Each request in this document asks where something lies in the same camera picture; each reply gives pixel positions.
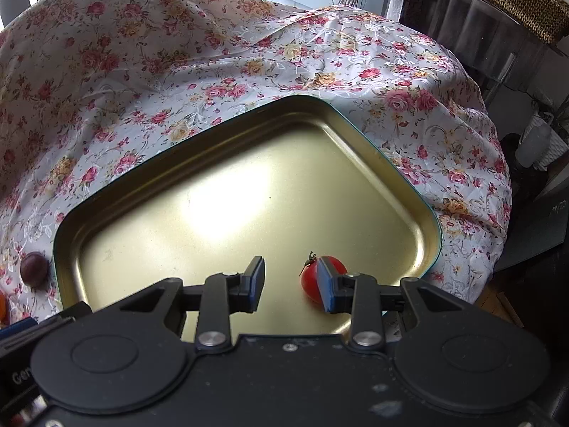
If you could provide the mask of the red cherry tomato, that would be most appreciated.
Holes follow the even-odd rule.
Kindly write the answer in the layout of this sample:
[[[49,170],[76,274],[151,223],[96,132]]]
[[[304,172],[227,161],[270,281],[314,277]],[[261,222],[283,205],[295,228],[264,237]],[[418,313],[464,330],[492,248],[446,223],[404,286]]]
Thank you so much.
[[[345,275],[347,273],[346,267],[336,257],[323,255],[323,258],[329,260],[340,275]],[[321,296],[317,285],[317,260],[319,260],[319,256],[314,252],[310,252],[299,277],[301,287],[308,298],[311,299],[313,303],[317,304],[317,306],[322,306]]]

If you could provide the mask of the dark purple plum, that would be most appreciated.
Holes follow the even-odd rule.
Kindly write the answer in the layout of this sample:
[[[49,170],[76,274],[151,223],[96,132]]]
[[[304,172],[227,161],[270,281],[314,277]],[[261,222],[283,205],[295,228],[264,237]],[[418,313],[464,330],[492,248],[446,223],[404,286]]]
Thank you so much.
[[[44,283],[49,272],[47,258],[38,252],[26,253],[21,260],[20,276],[29,287],[39,287]]]

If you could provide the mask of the orange mandarin with stem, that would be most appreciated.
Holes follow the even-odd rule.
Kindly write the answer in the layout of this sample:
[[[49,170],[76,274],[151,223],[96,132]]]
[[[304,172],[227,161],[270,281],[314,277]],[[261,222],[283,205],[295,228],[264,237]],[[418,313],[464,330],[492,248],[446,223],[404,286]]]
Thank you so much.
[[[3,292],[0,292],[0,324],[5,324],[9,319],[9,310],[7,298]]]

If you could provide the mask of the teal gold metal tray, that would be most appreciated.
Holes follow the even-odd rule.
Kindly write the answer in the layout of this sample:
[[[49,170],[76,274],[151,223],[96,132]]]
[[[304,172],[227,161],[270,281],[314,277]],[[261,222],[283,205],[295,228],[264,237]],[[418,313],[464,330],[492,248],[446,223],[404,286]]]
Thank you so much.
[[[299,275],[311,253],[396,285],[437,261],[430,205],[327,102],[288,96],[215,125],[121,175],[65,216],[54,245],[64,306],[100,310],[152,283],[201,284],[263,257],[259,310],[233,334],[343,333]]]

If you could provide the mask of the floral pattern cloth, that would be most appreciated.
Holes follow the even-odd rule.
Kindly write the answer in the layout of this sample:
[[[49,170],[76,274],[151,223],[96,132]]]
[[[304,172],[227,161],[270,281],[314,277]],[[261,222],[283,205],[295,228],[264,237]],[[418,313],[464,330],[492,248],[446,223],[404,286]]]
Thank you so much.
[[[12,323],[60,310],[26,285],[76,204],[153,155],[285,95],[354,122],[431,204],[428,280],[474,302],[512,190],[480,90],[427,35],[361,9],[263,0],[42,0],[1,33],[1,292]]]

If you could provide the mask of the dark wooden cabinet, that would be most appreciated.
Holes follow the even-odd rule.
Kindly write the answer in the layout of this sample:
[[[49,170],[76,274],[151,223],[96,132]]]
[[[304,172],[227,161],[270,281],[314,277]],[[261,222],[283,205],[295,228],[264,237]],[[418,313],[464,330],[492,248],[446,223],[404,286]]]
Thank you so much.
[[[544,148],[528,136],[547,106],[528,88],[547,46],[486,0],[403,0],[400,20],[454,53],[477,82],[497,126],[512,179],[513,208],[496,270],[557,261],[568,250],[568,191],[542,195],[548,170],[536,163],[525,167],[516,155]]]

